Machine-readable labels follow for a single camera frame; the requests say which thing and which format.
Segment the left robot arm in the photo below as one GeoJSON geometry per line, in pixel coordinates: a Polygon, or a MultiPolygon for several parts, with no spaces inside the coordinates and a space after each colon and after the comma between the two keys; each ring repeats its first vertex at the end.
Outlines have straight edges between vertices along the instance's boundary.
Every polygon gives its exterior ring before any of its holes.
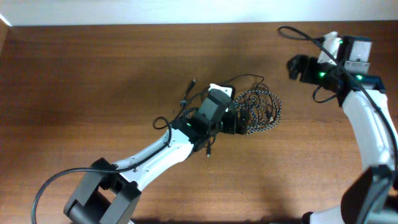
{"type": "Polygon", "coordinates": [[[103,158],[92,163],[63,212],[73,223],[130,223],[142,191],[154,179],[210,147],[218,133],[244,134],[248,121],[247,109],[213,89],[199,108],[182,111],[167,123],[164,135],[142,151],[113,164],[103,158]]]}

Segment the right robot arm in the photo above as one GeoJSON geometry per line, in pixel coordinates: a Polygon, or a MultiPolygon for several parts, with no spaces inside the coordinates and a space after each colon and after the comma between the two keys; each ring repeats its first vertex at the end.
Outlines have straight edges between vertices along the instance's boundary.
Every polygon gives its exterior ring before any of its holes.
{"type": "Polygon", "coordinates": [[[397,131],[380,77],[368,75],[372,41],[331,32],[318,39],[318,57],[296,55],[289,77],[335,93],[358,143],[363,172],[339,206],[307,212],[302,223],[397,223],[397,131]]]}

